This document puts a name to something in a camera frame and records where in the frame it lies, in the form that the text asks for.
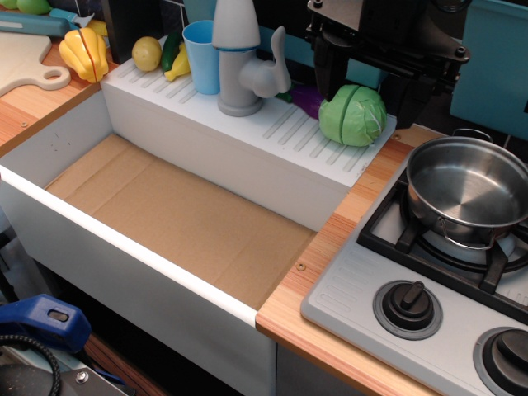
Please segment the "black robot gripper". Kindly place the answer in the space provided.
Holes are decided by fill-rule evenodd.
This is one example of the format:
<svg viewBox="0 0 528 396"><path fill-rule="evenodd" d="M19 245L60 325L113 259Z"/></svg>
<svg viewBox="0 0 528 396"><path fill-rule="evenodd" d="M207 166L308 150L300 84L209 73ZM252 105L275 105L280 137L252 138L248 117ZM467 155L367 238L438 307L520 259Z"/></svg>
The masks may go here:
<svg viewBox="0 0 528 396"><path fill-rule="evenodd" d="M454 85L469 50L431 19L428 10L452 16L468 1L310 1L306 39L313 49L318 90L331 101L345 84L350 59L390 73L381 83L396 129L409 129L437 83Z"/></svg>

